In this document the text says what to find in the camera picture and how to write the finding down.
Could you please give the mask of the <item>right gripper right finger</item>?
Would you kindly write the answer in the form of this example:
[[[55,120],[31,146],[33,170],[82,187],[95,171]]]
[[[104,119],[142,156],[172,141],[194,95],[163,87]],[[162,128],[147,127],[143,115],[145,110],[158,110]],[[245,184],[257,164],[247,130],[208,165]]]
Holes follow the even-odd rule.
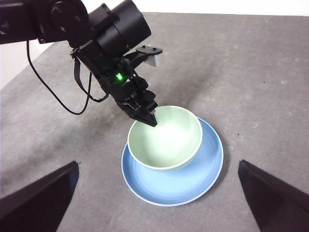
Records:
[[[245,199],[262,232],[307,232],[309,195],[246,160],[238,175]]]

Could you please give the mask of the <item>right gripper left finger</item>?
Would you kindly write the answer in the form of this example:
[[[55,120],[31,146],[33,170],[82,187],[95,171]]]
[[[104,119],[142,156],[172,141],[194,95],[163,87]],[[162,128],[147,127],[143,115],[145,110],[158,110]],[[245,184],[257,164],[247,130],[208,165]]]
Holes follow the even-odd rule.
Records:
[[[57,231],[79,178],[72,161],[0,200],[2,232]]]

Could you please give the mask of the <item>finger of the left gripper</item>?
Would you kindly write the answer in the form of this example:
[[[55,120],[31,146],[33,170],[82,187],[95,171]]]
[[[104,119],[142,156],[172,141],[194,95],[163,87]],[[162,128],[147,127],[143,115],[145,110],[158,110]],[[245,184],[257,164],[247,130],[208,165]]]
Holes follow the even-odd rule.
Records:
[[[156,95],[149,90],[144,92],[144,99],[146,101],[145,108],[150,114],[153,114],[155,112],[155,108],[158,106],[155,101],[155,97]]]
[[[137,120],[149,126],[155,127],[157,121],[154,115],[157,104],[151,104],[149,107],[142,107],[139,105],[128,105],[128,115],[131,119]]]

